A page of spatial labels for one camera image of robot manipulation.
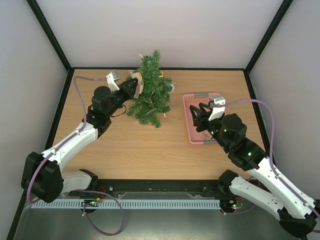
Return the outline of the burlap bow ornament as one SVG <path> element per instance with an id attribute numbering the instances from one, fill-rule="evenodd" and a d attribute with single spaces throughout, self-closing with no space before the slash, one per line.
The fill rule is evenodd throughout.
<path id="1" fill-rule="evenodd" d="M 129 70 L 130 76 L 134 79 L 137 79 L 137 87 L 135 90 L 135 94 L 133 96 L 134 99 L 138 99 L 139 96 L 142 94 L 143 90 L 144 90 L 144 80 L 143 80 L 143 76 L 140 72 L 138 71 L 133 71 L 133 70 Z"/>

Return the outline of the small green christmas tree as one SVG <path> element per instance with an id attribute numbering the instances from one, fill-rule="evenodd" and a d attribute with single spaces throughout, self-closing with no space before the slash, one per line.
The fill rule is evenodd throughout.
<path id="1" fill-rule="evenodd" d="M 160 115 L 166 115 L 170 110 L 170 93 L 173 81 L 164 77 L 160 68 L 161 52 L 154 50 L 150 55 L 141 57 L 141 65 L 135 71 L 141 74 L 143 90 L 138 98 L 133 98 L 132 105 L 126 114 L 141 125 L 152 125 L 155 128 L 162 126 Z"/>

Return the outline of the gold cord bow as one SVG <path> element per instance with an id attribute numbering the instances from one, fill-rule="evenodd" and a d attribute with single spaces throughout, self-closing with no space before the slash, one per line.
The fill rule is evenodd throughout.
<path id="1" fill-rule="evenodd" d="M 201 139 L 203 141 L 211 141 L 212 140 L 212 136 L 210 134 L 207 134 L 207 133 L 203 132 L 201 134 Z"/>

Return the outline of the pink plastic basket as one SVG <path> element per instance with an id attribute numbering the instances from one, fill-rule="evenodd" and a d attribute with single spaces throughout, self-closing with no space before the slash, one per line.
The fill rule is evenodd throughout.
<path id="1" fill-rule="evenodd" d="M 194 126 L 194 120 L 198 123 L 202 120 L 201 115 L 212 115 L 215 105 L 226 103 L 225 98 L 216 92 L 187 93 L 183 95 L 184 115 L 187 126 L 188 140 L 191 146 L 216 145 L 217 142 L 212 138 L 212 133 L 207 131 L 198 132 Z"/>

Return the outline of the clear string lights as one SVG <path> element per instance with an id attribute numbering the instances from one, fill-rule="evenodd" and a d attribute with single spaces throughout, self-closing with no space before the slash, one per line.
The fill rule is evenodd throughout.
<path id="1" fill-rule="evenodd" d="M 150 110 L 156 113 L 166 114 L 171 110 L 169 102 L 172 79 L 160 77 L 162 72 L 160 59 L 161 52 L 159 50 L 141 58 L 141 66 L 138 72 L 142 74 L 144 89 L 138 97 L 138 102 L 146 104 Z"/>

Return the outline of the white ball ornament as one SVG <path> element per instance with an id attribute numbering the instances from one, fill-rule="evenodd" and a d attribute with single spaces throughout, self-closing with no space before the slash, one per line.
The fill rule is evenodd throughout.
<path id="1" fill-rule="evenodd" d="M 174 90 L 175 90 L 175 85 L 174 85 L 174 83 L 171 83 L 170 86 L 171 86 L 170 93 L 173 93 Z"/>

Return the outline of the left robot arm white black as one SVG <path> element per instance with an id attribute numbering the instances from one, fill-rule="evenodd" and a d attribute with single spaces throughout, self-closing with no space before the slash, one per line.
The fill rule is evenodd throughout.
<path id="1" fill-rule="evenodd" d="M 97 140 L 111 125 L 113 114 L 138 92 L 139 80 L 132 78 L 120 85 L 108 80 L 94 90 L 91 105 L 84 110 L 82 122 L 58 144 L 42 153 L 31 152 L 25 161 L 21 186 L 26 200 L 51 203 L 62 193 L 88 190 L 96 175 L 81 169 L 64 173 L 69 161 L 84 147 Z"/>

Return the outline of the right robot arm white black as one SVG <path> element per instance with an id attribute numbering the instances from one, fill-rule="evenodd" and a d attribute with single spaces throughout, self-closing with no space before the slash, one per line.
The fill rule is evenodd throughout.
<path id="1" fill-rule="evenodd" d="M 280 226 L 296 238 L 318 233 L 320 202 L 299 190 L 275 167 L 271 155 L 246 137 L 247 126 L 240 117 L 225 114 L 224 104 L 200 103 L 189 107 L 197 132 L 208 131 L 211 137 L 238 168 L 256 178 L 260 188 L 237 173 L 226 170 L 218 179 L 218 191 L 243 197 L 270 213 Z"/>

